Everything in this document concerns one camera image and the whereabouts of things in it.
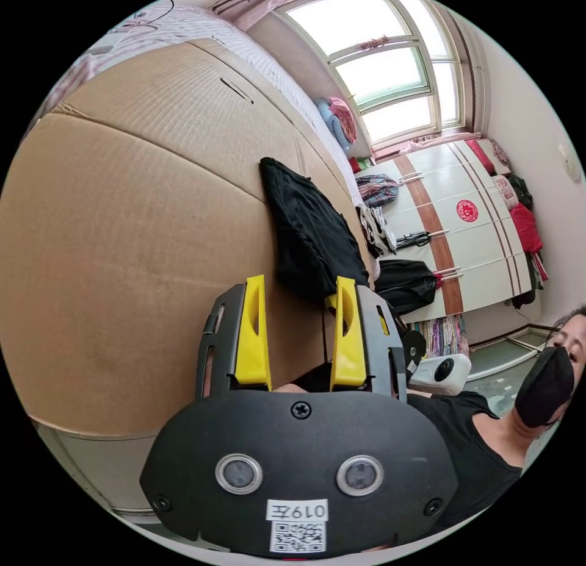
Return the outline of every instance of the hair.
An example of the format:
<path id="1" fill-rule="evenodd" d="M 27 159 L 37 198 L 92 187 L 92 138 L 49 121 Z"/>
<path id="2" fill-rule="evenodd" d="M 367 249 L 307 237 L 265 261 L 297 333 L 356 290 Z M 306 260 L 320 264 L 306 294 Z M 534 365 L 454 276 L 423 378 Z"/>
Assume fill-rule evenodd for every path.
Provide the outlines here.
<path id="1" fill-rule="evenodd" d="M 560 318 L 551 329 L 548 342 L 555 336 L 555 333 L 561 330 L 574 316 L 584 316 L 586 317 L 586 304 L 582 304 L 581 306 L 577 307 L 575 310 L 572 310 L 569 314 L 566 314 L 563 318 Z"/>

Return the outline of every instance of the qr code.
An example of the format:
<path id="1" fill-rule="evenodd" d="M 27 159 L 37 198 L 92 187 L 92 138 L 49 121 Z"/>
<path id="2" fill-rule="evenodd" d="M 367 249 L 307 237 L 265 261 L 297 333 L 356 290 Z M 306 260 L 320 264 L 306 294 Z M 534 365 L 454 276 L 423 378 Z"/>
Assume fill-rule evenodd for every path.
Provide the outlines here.
<path id="1" fill-rule="evenodd" d="M 325 552 L 325 521 L 290 523 L 273 521 L 271 552 L 309 554 Z"/>

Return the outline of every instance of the red circular sticker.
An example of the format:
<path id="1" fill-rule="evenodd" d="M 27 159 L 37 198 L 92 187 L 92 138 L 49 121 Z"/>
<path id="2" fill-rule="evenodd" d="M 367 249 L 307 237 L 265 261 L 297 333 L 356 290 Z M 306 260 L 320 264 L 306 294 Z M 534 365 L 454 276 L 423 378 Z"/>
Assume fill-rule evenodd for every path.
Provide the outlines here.
<path id="1" fill-rule="evenodd" d="M 473 223 L 478 218 L 478 208 L 470 200 L 460 200 L 456 205 L 456 212 L 467 223 Z"/>

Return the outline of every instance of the yellow clip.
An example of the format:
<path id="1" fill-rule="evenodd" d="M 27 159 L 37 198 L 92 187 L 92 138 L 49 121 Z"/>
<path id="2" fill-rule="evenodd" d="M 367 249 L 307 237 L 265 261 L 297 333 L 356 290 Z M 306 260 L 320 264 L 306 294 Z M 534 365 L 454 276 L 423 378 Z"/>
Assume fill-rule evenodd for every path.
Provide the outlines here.
<path id="1" fill-rule="evenodd" d="M 272 390 L 264 275 L 246 280 L 235 375 L 240 385 L 262 384 L 266 385 L 269 391 Z"/>
<path id="2" fill-rule="evenodd" d="M 325 307 L 328 310 L 335 310 L 336 309 L 336 304 L 338 303 L 338 294 L 334 294 L 333 296 L 328 296 L 325 299 Z"/>
<path id="3" fill-rule="evenodd" d="M 330 391 L 335 385 L 360 387 L 366 381 L 366 361 L 356 284 L 338 277 L 336 297 L 334 354 L 331 364 Z"/>

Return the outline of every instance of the black tank top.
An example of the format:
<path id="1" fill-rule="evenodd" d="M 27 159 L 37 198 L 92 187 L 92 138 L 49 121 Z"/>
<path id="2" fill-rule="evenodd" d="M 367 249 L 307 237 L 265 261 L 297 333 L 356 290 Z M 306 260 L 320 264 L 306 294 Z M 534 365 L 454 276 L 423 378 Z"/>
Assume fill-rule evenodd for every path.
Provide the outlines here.
<path id="1" fill-rule="evenodd" d="M 407 396 L 410 405 L 439 430 L 458 476 L 458 490 L 435 527 L 425 536 L 450 528 L 492 505 L 521 476 L 481 438 L 472 416 L 479 412 L 498 418 L 485 397 L 464 391 L 457 396 Z"/>

